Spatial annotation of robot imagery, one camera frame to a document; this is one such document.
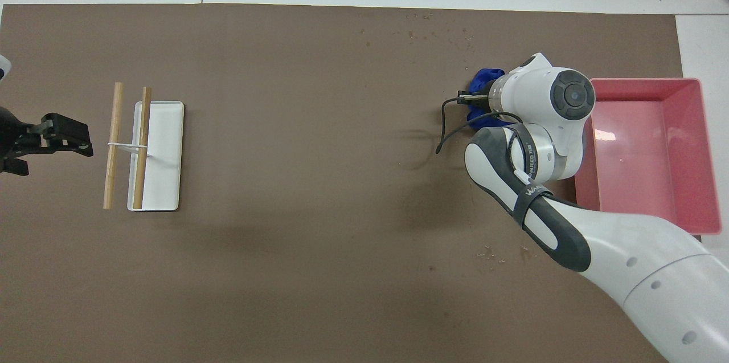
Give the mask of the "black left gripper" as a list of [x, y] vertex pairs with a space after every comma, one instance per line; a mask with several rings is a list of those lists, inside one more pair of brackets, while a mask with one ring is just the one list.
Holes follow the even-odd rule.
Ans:
[[[46, 145], [42, 146], [42, 137]], [[7, 108], [1, 107], [1, 173], [28, 176], [28, 163], [19, 156], [57, 151], [72, 151], [91, 157], [93, 144], [88, 124], [58, 113], [48, 113], [40, 124], [19, 120]]]

